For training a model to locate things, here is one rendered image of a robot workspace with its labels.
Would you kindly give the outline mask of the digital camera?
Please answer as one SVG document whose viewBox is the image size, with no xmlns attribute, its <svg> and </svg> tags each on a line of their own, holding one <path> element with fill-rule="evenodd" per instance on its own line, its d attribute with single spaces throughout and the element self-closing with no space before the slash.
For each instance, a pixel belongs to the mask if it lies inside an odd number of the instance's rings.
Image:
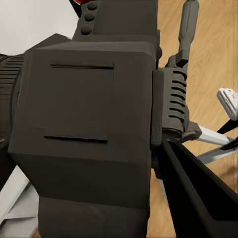
<svg viewBox="0 0 238 238">
<path fill-rule="evenodd" d="M 69 0 L 73 38 L 0 54 L 0 137 L 39 195 L 41 238 L 146 238 L 162 142 L 158 0 Z"/>
</svg>

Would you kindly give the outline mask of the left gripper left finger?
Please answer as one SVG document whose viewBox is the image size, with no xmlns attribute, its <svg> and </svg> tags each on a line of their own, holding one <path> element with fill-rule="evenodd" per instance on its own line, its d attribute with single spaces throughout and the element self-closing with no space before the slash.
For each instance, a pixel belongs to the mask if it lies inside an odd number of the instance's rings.
<svg viewBox="0 0 238 238">
<path fill-rule="evenodd" d="M 10 175 L 17 166 L 16 162 L 7 152 L 10 138 L 11 134 L 0 137 L 0 191 L 3 189 Z"/>
</svg>

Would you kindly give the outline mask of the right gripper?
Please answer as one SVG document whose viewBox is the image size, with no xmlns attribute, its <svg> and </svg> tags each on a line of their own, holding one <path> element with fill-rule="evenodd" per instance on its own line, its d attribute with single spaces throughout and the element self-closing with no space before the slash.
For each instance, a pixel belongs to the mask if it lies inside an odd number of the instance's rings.
<svg viewBox="0 0 238 238">
<path fill-rule="evenodd" d="M 238 127 L 238 120 L 231 119 L 218 131 L 218 133 L 224 134 L 237 127 Z M 229 144 L 225 145 L 224 147 L 220 148 L 220 150 L 231 150 L 233 148 L 238 148 L 238 138 L 230 142 Z"/>
</svg>

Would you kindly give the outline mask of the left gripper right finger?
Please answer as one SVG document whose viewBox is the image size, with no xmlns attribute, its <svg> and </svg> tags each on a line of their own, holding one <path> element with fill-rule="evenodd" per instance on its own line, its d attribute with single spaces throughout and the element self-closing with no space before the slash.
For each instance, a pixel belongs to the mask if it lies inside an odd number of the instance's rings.
<svg viewBox="0 0 238 238">
<path fill-rule="evenodd" d="M 176 138 L 155 151 L 177 238 L 238 238 L 238 194 Z"/>
</svg>

